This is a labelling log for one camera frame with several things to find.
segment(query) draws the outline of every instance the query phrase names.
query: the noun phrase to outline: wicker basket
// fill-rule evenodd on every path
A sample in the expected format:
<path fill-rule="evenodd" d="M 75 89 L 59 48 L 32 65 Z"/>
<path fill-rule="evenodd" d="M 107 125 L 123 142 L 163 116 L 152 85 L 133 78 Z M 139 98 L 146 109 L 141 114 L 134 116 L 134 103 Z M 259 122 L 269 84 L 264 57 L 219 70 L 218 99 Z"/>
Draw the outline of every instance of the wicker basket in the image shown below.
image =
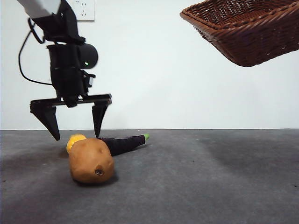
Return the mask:
<path fill-rule="evenodd" d="M 206 0 L 180 15 L 240 66 L 299 49 L 299 1 Z"/>

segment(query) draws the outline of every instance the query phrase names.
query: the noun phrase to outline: wall outlet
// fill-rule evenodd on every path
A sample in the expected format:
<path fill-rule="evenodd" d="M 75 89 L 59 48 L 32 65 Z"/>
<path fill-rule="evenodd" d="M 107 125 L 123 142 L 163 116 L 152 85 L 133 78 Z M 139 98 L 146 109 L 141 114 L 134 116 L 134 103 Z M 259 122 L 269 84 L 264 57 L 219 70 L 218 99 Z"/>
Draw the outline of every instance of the wall outlet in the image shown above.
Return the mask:
<path fill-rule="evenodd" d="M 94 21 L 94 0 L 68 0 L 78 21 Z"/>

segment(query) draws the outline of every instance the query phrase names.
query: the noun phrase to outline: gray floor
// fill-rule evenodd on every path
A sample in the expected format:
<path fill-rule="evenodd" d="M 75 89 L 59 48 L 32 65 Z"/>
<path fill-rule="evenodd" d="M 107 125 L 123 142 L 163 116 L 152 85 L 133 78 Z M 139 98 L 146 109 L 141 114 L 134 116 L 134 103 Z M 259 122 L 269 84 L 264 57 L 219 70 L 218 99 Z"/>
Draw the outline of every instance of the gray floor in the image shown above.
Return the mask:
<path fill-rule="evenodd" d="M 56 142 L 47 131 L 1 131 L 2 224 L 299 223 L 299 130 L 102 131 L 151 138 L 93 186 L 70 177 L 74 133 Z"/>

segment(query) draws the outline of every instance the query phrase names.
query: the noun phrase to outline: plush potato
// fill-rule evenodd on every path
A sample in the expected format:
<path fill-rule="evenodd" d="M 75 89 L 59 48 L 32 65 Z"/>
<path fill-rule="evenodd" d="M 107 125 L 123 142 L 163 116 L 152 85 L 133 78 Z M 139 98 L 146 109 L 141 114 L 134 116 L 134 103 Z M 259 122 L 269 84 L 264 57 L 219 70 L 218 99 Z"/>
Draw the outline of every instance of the plush potato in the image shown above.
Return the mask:
<path fill-rule="evenodd" d="M 99 139 L 76 141 L 69 152 L 71 176 L 82 183 L 101 183 L 114 173 L 114 161 L 105 142 Z"/>

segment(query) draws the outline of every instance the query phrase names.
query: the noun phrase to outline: white wall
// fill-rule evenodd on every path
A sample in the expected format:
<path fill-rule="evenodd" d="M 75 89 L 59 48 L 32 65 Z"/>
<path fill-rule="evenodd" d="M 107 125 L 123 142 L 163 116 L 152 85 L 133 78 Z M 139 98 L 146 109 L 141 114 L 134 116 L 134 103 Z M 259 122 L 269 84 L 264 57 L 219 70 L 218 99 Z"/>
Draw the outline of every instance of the white wall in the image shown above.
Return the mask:
<path fill-rule="evenodd" d="M 198 0 L 95 0 L 79 32 L 100 53 L 90 94 L 111 93 L 103 129 L 299 128 L 299 51 L 252 68 L 231 63 L 179 12 Z M 28 32 L 16 0 L 1 0 L 1 129 L 44 129 L 29 112 L 50 86 L 24 80 Z M 50 81 L 45 45 L 30 38 L 24 72 Z M 92 104 L 57 107 L 60 129 L 93 129 Z"/>

